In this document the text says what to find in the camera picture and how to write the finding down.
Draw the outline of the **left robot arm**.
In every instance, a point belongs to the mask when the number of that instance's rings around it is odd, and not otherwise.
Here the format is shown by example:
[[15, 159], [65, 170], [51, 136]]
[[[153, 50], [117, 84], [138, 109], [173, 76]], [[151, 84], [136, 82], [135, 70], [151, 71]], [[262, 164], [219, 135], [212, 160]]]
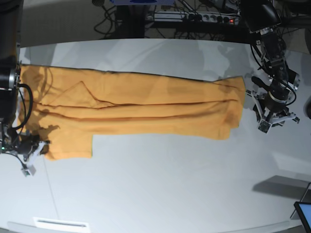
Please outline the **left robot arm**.
[[285, 121], [299, 122], [296, 114], [290, 112], [289, 106], [297, 99], [300, 79], [296, 72], [289, 69], [285, 48], [275, 32], [275, 28], [281, 24], [280, 16], [269, 0], [240, 0], [238, 7], [249, 32], [258, 36], [250, 47], [251, 50], [261, 49], [257, 64], [270, 79], [270, 84], [265, 84], [253, 76], [251, 81], [264, 89], [265, 93], [247, 91], [255, 103], [258, 129], [267, 133], [272, 127], [283, 126]]

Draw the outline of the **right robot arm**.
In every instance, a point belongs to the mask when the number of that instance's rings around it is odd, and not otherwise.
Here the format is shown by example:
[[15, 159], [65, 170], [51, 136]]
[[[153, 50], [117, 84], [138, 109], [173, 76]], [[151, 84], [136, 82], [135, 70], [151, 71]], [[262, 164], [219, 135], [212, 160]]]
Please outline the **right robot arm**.
[[20, 34], [23, 1], [0, 2], [0, 151], [19, 160], [24, 176], [33, 176], [36, 157], [49, 141], [23, 133], [33, 108], [33, 94], [20, 82]]

